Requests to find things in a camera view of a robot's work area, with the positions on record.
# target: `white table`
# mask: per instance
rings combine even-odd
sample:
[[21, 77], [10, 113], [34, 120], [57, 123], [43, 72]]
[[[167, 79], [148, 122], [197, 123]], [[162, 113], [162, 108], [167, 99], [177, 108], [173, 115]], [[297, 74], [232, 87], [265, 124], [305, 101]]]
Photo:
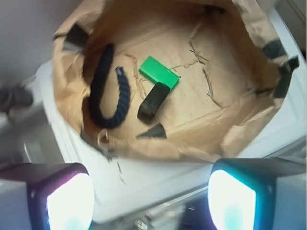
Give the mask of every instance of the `white table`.
[[[280, 111], [239, 157], [263, 157], [306, 135], [306, 64], [278, 13], [273, 10], [269, 17], [289, 57], [299, 55], [300, 67], [294, 71]], [[57, 111], [52, 62], [43, 64], [36, 76], [35, 87], [41, 91], [41, 100], [65, 162], [82, 163], [94, 180], [94, 222], [115, 219], [207, 183], [211, 165], [125, 159], [107, 162], [80, 139]]]

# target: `brown paper bag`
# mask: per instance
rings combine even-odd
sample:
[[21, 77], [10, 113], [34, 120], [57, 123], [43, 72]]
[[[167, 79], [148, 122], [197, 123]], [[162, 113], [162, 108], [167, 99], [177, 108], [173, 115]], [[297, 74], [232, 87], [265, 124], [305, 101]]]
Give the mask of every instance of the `brown paper bag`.
[[[90, 34], [85, 55], [63, 49], [74, 24]], [[280, 79], [281, 58], [272, 60], [261, 51], [272, 41], [278, 35], [254, 0], [84, 0], [56, 32], [56, 103], [94, 147], [117, 156], [210, 162], [234, 157], [282, 102], [270, 94]], [[116, 109], [117, 66], [124, 67], [131, 98], [121, 126], [102, 130], [92, 122], [87, 102], [108, 43], [116, 50], [101, 100], [103, 115], [112, 116]], [[148, 56], [181, 78], [155, 122], [146, 125], [137, 112], [154, 84], [138, 69]], [[156, 123], [167, 139], [136, 139]]]

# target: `green rectangular object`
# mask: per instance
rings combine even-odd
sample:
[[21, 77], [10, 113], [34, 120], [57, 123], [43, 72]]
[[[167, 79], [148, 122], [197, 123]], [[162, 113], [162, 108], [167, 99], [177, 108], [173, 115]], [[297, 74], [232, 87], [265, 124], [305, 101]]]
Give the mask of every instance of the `green rectangular object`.
[[167, 85], [171, 90], [179, 81], [175, 73], [166, 68], [152, 56], [149, 56], [139, 69], [140, 73], [149, 78], [154, 84], [161, 82]]

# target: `cyan light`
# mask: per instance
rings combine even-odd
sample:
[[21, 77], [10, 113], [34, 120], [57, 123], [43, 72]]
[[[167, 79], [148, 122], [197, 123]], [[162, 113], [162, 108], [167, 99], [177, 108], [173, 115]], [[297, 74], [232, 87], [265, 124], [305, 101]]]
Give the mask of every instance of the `cyan light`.
[[92, 178], [79, 173], [47, 197], [51, 230], [89, 229], [94, 212]]
[[216, 170], [211, 174], [208, 203], [218, 230], [254, 228], [256, 192], [226, 171]]

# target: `black block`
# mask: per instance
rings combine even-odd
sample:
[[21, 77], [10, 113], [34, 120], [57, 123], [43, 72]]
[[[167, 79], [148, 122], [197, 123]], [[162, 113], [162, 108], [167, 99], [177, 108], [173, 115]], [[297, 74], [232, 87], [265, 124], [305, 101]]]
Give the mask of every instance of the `black block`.
[[159, 110], [169, 92], [170, 88], [167, 85], [158, 82], [140, 105], [138, 118], [145, 123], [149, 123]]

